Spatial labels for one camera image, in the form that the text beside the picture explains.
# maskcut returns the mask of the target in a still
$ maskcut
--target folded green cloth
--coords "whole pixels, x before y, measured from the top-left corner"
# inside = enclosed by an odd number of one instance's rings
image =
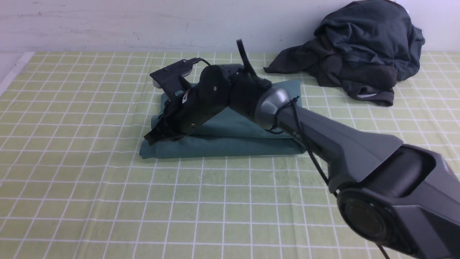
[[[291,98],[300,96],[300,81],[289,80],[274,83],[285,89]],[[161,95],[161,111],[167,100]],[[301,99],[297,105],[302,106]],[[158,122],[154,115],[151,127]],[[230,108],[208,120],[193,134],[178,141],[162,141],[149,146],[143,141],[139,154],[147,158],[193,158],[222,156],[294,155],[304,153],[305,149],[287,134],[272,134]]]

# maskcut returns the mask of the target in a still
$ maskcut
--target black cable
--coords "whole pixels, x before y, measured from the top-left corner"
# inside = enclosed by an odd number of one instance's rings
[[[297,103],[298,98],[299,97],[296,97],[296,98],[292,99],[291,101],[289,101],[289,103],[283,105],[282,107],[280,107],[280,109],[278,109],[278,111],[276,111],[275,125],[270,129],[270,131],[272,131],[274,129],[274,127],[276,127],[276,125],[277,125],[276,117],[278,115],[278,112],[280,110],[286,108],[287,106],[291,105],[292,109],[293,109],[293,112],[294,112],[294,120],[295,120],[295,124],[297,126],[297,132],[299,132],[299,135],[300,135],[300,139],[301,139],[303,145],[305,146],[305,149],[307,150],[308,155],[310,156],[311,160],[313,161],[313,164],[315,164],[315,167],[318,170],[319,174],[321,175],[322,179],[324,180],[326,185],[328,185],[329,184],[329,179],[324,174],[323,170],[321,169],[321,166],[319,165],[317,159],[315,158],[315,156],[314,156],[314,154],[313,154],[313,152],[312,152],[312,150],[310,148],[310,145],[308,145],[308,142],[306,141],[304,134],[302,134],[302,132],[303,132],[302,125],[300,124],[299,117],[297,115],[297,104],[296,103]],[[334,195],[334,197],[337,198],[337,192],[333,192],[332,194]],[[386,253],[386,251],[383,249],[383,247],[381,245],[378,245],[378,244],[375,244],[375,245],[382,252],[382,254],[385,257],[385,259],[390,259],[390,257],[388,256],[388,254]]]
[[[208,66],[211,66],[211,64],[209,62],[207,62],[205,59],[202,59],[202,58],[199,58],[201,61],[203,61],[204,63],[206,63]]]
[[[390,259],[390,257],[388,256],[388,254],[386,253],[386,251],[383,249],[381,245],[377,245],[377,247],[380,249],[380,252],[382,252],[383,257],[385,257],[385,259]]]

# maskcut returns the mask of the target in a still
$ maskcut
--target crumpled dark cloth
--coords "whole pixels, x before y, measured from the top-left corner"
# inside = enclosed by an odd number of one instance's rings
[[[404,7],[387,0],[354,1],[328,14],[314,36],[281,51],[265,72],[306,71],[319,86],[380,106],[392,106],[396,83],[418,73],[425,44]]]

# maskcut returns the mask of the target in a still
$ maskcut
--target table surface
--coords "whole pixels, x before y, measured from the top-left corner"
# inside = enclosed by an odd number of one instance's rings
[[[197,56],[241,62],[237,53],[33,55],[0,97],[2,258],[382,258],[343,222],[306,154],[139,157],[162,93],[148,74]],[[460,172],[460,53],[424,52],[389,108],[306,73],[264,74],[274,57],[249,53],[261,77],[300,80],[304,107],[440,152]]]

